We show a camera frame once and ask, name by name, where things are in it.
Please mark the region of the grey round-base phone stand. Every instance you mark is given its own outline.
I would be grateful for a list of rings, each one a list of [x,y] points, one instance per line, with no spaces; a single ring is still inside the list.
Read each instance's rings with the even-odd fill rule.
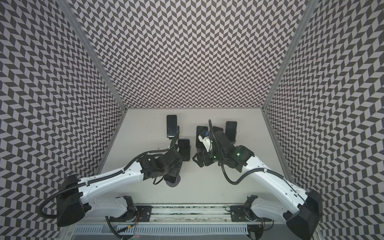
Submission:
[[[171,188],[174,188],[176,187],[181,181],[181,176],[178,175],[176,178],[174,178],[171,182],[170,181],[166,181],[166,184],[171,187]]]

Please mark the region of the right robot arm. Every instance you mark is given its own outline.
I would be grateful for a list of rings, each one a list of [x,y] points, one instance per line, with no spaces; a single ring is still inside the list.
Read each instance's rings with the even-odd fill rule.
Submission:
[[[258,196],[248,197],[243,206],[248,220],[269,219],[285,224],[302,240],[313,238],[323,215],[323,198],[319,192],[307,191],[290,182],[247,147],[234,146],[222,131],[202,130],[197,133],[197,141],[203,148],[195,154],[193,161],[200,167],[218,163],[231,185],[239,185],[250,177],[278,199],[273,202]]]

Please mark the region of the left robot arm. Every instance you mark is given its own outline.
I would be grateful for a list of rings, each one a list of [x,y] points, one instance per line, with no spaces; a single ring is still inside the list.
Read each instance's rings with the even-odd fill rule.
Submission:
[[[57,200],[57,225],[66,227],[79,222],[84,217],[123,218],[134,213],[130,196],[106,199],[102,196],[129,184],[148,179],[162,178],[175,183],[183,162],[182,155],[176,149],[166,153],[143,155],[129,167],[122,167],[104,174],[79,179],[67,177],[59,187],[62,193]]]

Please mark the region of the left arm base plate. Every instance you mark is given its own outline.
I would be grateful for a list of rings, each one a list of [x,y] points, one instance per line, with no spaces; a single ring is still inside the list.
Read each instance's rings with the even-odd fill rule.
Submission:
[[[122,222],[149,222],[152,214],[152,206],[136,206],[136,210],[128,209],[121,217],[114,218],[109,217],[109,221],[112,223]]]

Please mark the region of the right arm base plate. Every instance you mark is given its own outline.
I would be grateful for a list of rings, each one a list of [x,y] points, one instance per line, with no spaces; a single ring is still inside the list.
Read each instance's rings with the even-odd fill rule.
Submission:
[[[225,207],[226,211],[230,213],[232,222],[245,222],[245,223],[259,223],[267,222],[272,223],[268,218],[259,218],[250,208],[244,208],[242,205],[230,205]]]

